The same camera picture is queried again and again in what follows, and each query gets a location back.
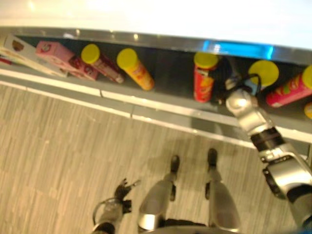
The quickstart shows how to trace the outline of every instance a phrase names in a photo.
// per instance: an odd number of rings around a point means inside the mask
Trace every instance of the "pink box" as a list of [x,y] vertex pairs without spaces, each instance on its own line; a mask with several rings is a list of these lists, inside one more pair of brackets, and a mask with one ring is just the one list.
[[40,41],[36,47],[36,55],[80,79],[96,80],[98,77],[96,69],[59,42]]

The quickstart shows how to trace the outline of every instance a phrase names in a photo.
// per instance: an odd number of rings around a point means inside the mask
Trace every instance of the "white shelf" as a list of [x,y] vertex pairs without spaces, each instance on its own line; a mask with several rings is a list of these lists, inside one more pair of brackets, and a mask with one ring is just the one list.
[[2,0],[0,25],[92,29],[312,49],[309,0]]

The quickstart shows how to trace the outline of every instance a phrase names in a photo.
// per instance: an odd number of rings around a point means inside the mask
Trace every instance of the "cardboard box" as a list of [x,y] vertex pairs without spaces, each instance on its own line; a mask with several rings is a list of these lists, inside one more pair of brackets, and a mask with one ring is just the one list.
[[80,79],[96,80],[98,77],[95,68],[83,62],[80,57],[59,42],[40,41],[36,48],[36,55]]
[[9,34],[0,35],[0,54],[49,75],[66,77],[67,72],[36,56],[36,48]]

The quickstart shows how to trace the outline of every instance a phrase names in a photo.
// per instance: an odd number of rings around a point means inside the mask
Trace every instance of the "metal trim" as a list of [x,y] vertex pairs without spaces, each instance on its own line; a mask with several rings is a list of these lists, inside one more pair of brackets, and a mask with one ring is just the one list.
[[18,36],[69,38],[188,52],[202,51],[218,55],[266,59],[302,65],[312,64],[311,50],[243,41],[182,38],[78,28],[0,27],[0,30],[1,33],[12,33]]

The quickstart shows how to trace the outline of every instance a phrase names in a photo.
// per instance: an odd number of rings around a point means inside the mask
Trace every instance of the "pink can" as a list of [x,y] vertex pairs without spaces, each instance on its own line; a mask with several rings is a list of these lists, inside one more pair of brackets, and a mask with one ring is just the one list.
[[124,78],[120,74],[118,67],[100,52],[97,45],[89,44],[84,47],[81,52],[81,58],[85,63],[93,66],[110,80],[117,83],[124,82]]
[[272,107],[280,107],[309,95],[312,95],[312,65],[285,85],[269,93],[266,101]]

